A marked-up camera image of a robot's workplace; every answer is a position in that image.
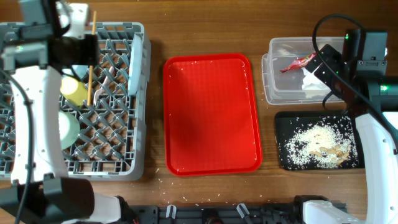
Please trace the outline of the small light blue bowl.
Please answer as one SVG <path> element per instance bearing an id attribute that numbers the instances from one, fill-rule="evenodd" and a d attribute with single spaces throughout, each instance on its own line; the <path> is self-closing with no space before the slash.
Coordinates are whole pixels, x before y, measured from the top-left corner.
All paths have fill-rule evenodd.
<path id="1" fill-rule="evenodd" d="M 64 74 L 70 75 L 70 76 L 76 76 L 79 79 L 83 79 L 86 75 L 86 72 L 88 70 L 87 65 L 72 65 L 71 68 L 64 68 L 62 72 Z"/>

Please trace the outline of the white paper napkin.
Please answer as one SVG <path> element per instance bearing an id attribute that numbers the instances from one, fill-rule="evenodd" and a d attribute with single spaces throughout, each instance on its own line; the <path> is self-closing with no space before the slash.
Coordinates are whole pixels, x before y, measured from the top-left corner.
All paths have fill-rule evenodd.
<path id="1" fill-rule="evenodd" d="M 318 79 L 314 73 L 310 73 L 306 68 L 302 68 L 304 78 L 302 90 L 329 90 L 329 87 Z"/>

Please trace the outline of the red snack wrapper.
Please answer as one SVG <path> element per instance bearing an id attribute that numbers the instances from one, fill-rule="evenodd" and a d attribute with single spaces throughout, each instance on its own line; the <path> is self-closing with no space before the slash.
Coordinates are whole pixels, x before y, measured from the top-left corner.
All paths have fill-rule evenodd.
<path id="1" fill-rule="evenodd" d="M 290 70 L 296 70 L 302 67 L 305 67 L 312 59 L 314 59 L 317 56 L 317 53 L 314 52 L 306 57 L 303 58 L 298 58 L 294 60 L 289 66 L 283 68 L 280 70 L 281 73 L 288 72 Z"/>

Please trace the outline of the wooden chopstick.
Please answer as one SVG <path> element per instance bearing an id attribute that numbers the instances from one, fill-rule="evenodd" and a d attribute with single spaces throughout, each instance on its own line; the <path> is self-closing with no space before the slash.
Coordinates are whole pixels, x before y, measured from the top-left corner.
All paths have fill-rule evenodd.
<path id="1" fill-rule="evenodd" d="M 93 12 L 93 25 L 91 34 L 96 34 L 96 22 L 97 22 L 97 11 Z M 90 65 L 89 67 L 89 76 L 88 76 L 88 95 L 87 95 L 87 106 L 91 106 L 91 91 L 92 91 L 92 83 L 93 83 L 93 69 L 94 66 Z"/>

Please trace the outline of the yellow plastic cup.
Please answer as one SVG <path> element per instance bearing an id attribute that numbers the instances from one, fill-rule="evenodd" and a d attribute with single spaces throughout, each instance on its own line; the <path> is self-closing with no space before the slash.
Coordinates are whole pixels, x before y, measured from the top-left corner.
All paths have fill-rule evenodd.
<path id="1" fill-rule="evenodd" d="M 66 100 L 71 101 L 77 106 L 82 106 L 83 101 L 87 100 L 88 96 L 88 90 L 85 88 L 85 84 L 69 76 L 64 76 L 62 78 L 60 92 Z"/>

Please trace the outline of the white plastic fork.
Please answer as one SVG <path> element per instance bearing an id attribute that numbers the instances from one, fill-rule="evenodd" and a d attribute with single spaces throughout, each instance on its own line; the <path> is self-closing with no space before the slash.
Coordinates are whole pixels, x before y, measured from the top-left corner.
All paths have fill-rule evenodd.
<path id="1" fill-rule="evenodd" d="M 114 67 L 110 67 L 108 72 L 110 73 L 111 77 L 114 77 Z M 100 97 L 100 94 L 102 94 L 104 92 L 104 86 L 107 86 L 108 84 L 110 84 L 111 79 L 106 76 L 104 79 L 104 82 L 101 84 L 100 88 L 98 90 L 95 91 L 94 97 L 93 97 L 93 104 L 96 106 L 98 99 Z"/>

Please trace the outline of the large light blue plate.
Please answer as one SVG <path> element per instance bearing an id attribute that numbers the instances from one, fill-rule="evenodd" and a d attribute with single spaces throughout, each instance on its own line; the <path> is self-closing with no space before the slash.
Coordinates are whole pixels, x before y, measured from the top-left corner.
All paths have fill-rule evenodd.
<path id="1" fill-rule="evenodd" d="M 143 44 L 141 36 L 135 34 L 132 40 L 132 49 L 129 64 L 128 90 L 129 96 L 136 96 L 139 89 L 139 78 L 141 75 Z"/>

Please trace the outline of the green bowl with food scraps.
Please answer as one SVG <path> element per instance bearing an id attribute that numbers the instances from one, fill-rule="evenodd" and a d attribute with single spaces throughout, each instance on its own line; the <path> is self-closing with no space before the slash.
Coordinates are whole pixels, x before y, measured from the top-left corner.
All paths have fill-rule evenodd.
<path id="1" fill-rule="evenodd" d="M 78 120 L 70 113 L 58 113 L 60 144 L 62 149 L 70 147 L 78 138 L 80 125 Z"/>

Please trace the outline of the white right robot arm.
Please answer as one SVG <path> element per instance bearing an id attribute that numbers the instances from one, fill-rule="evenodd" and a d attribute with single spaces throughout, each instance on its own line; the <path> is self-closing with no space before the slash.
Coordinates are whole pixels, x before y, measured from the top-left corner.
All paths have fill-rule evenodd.
<path id="1" fill-rule="evenodd" d="M 357 26 L 346 31 L 342 52 L 317 44 L 318 29 L 334 18 Z M 397 223 L 397 78 L 386 76 L 387 32 L 330 14 L 316 23 L 312 44 L 316 56 L 307 70 L 346 103 L 359 135 L 368 191 L 365 223 Z"/>

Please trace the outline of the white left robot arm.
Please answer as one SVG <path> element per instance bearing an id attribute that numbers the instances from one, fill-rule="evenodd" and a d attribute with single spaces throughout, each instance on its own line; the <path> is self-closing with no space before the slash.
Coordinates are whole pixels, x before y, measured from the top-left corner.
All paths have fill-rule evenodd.
<path id="1" fill-rule="evenodd" d="M 21 1 L 24 25 L 1 50 L 14 99 L 16 152 L 1 208 L 24 223 L 139 223 L 122 197 L 96 194 L 71 178 L 59 133 L 62 71 L 97 65 L 99 45 L 86 32 L 90 8 L 65 1 Z"/>

